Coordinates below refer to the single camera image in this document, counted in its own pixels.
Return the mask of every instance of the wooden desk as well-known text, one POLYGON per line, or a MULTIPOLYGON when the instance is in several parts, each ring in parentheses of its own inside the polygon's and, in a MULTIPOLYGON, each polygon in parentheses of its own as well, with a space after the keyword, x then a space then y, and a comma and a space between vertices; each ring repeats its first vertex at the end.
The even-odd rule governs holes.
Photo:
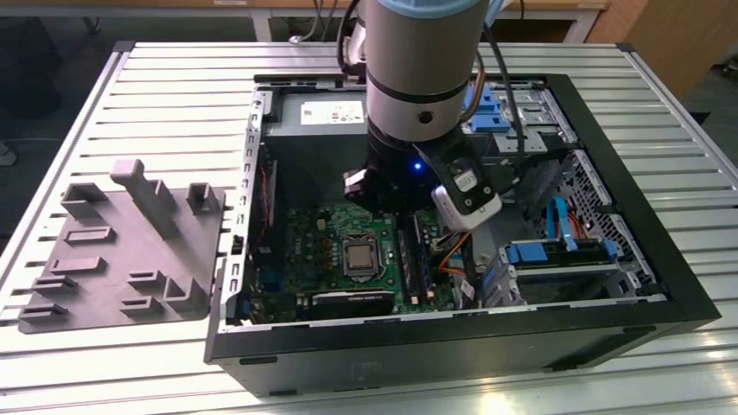
MULTIPOLYGON (((323 0, 325 8, 333 0, 323 0)), ((350 0, 338 1, 345 10, 350 0)), ((525 0, 526 20, 572 21, 565 42, 582 43, 601 10, 610 0, 525 0)), ((513 3, 500 19, 518 19, 521 4, 513 3)), ((313 17, 313 0, 0 0, 0 16, 213 17, 247 16, 257 39, 271 42, 271 17, 313 17)))

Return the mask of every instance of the white label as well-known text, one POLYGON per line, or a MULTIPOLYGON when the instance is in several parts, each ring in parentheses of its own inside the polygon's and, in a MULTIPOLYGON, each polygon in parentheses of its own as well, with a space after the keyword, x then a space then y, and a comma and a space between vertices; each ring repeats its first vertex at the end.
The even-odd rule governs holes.
POLYGON ((466 282, 466 279, 462 282, 462 291, 463 294, 466 294, 466 297, 474 299, 474 287, 466 282))
POLYGON ((365 108, 361 101, 309 101, 301 107, 301 124, 362 124, 365 108))
POLYGON ((454 181, 457 182, 457 187, 462 192, 467 192, 470 189, 477 186, 477 176, 474 175, 474 171, 470 169, 466 170, 463 173, 461 173, 455 178, 454 181))

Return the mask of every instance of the desk leg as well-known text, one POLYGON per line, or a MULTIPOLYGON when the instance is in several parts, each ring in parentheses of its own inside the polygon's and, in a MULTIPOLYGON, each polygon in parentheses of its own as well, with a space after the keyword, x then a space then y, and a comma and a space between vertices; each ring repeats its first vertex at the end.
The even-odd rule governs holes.
POLYGON ((257 42, 273 41, 273 29, 269 26, 271 16, 269 9, 253 9, 251 21, 254 22, 254 32, 257 33, 257 42))
POLYGON ((84 27, 88 28, 88 35, 96 35, 100 33, 100 24, 99 20, 92 20, 92 17, 83 17, 82 21, 84 22, 84 27))
POLYGON ((565 43, 585 43, 592 27, 598 20, 600 10, 588 10, 580 13, 569 32, 566 32, 565 43))

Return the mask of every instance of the sticker on power supply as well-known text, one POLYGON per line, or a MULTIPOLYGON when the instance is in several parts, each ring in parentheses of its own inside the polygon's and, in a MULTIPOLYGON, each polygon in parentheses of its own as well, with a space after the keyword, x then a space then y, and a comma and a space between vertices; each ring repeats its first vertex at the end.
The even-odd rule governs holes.
POLYGON ((309 101, 301 107, 301 124, 362 124, 365 108, 361 101, 309 101))

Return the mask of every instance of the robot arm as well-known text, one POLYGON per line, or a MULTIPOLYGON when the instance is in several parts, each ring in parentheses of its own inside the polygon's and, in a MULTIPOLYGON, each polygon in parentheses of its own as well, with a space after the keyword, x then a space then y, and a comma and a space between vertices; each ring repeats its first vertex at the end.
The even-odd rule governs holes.
POLYGON ((455 231, 502 202, 459 128, 485 0, 365 0, 369 159, 346 197, 375 213, 437 205, 455 231))

